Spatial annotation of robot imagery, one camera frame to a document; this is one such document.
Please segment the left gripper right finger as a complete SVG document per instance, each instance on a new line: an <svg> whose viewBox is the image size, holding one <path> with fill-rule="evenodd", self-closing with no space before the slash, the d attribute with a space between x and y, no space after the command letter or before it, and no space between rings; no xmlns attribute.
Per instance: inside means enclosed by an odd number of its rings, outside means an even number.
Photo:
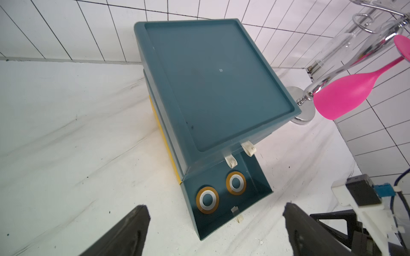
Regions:
<svg viewBox="0 0 410 256"><path fill-rule="evenodd" d="M294 203L287 203L283 213L293 255L352 256L323 226Z"/></svg>

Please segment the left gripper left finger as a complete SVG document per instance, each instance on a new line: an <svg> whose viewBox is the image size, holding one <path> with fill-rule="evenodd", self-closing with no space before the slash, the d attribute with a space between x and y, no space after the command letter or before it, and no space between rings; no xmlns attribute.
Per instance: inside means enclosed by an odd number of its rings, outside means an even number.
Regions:
<svg viewBox="0 0 410 256"><path fill-rule="evenodd" d="M82 255L141 256L150 220L147 206L136 206Z"/></svg>

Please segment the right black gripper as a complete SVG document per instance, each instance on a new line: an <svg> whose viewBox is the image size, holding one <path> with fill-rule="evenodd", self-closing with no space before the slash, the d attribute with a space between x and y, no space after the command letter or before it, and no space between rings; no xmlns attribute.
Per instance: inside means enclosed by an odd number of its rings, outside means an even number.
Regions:
<svg viewBox="0 0 410 256"><path fill-rule="evenodd" d="M353 210L331 213L311 214L324 230L313 236L310 255L315 256L380 256L382 253L370 233L357 220ZM322 220L344 220L347 224L347 234L344 234L324 223Z"/></svg>

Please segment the yellow tape roll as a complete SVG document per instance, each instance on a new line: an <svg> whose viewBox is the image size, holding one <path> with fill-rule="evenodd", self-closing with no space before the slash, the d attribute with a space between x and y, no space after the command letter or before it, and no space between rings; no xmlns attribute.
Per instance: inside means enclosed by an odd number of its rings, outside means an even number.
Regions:
<svg viewBox="0 0 410 256"><path fill-rule="evenodd" d="M230 172L226 178L226 188L232 195L242 195L246 191L245 176L239 171Z"/></svg>
<svg viewBox="0 0 410 256"><path fill-rule="evenodd" d="M213 187L207 186L199 190L196 195L196 205L203 214L214 213L219 206L220 198Z"/></svg>

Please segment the teal bottom drawer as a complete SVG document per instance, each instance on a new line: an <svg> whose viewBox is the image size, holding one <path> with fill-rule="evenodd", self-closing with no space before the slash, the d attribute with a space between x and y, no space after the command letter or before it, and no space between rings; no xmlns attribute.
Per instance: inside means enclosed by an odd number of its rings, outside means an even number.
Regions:
<svg viewBox="0 0 410 256"><path fill-rule="evenodd" d="M256 202L272 194L272 189L255 156L249 157L245 152L235 155L238 165L231 169L226 162L192 174L184 178L181 188L187 208L199 240L204 240L241 212ZM239 171L246 179L246 191L239 196L232 195L226 188L226 178L230 172ZM203 214L196 205L196 195L204 187L213 187L218 192L220 202L212 214Z"/></svg>

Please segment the teal drawer cabinet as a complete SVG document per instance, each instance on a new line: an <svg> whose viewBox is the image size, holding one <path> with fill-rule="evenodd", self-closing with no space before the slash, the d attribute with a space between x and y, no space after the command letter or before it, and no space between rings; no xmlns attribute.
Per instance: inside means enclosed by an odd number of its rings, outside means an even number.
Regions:
<svg viewBox="0 0 410 256"><path fill-rule="evenodd" d="M137 22L148 91L180 180L301 110L238 19Z"/></svg>

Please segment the pink goblet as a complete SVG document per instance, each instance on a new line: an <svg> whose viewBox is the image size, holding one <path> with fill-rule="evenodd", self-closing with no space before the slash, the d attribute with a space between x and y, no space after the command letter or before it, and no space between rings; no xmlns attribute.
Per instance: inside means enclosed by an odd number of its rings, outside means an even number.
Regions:
<svg viewBox="0 0 410 256"><path fill-rule="evenodd" d="M378 78L403 60L410 60L410 39L397 35L395 47L400 57L372 73L342 77L319 91L313 98L316 110L324 118L336 120L360 106L370 95Z"/></svg>

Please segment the chrome glass rack stand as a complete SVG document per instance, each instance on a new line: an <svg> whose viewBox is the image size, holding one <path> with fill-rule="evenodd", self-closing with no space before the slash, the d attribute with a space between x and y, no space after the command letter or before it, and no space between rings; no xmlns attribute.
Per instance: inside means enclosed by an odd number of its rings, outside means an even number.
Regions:
<svg viewBox="0 0 410 256"><path fill-rule="evenodd" d="M410 13L395 8L393 1L353 1L353 4L366 11L355 13L351 18L353 25L334 37L308 66L306 71L312 83L304 90L294 86L288 88L301 110L293 123L311 122L316 114L313 100L318 92L327 88L340 73L392 46L394 36L400 35L410 24Z"/></svg>

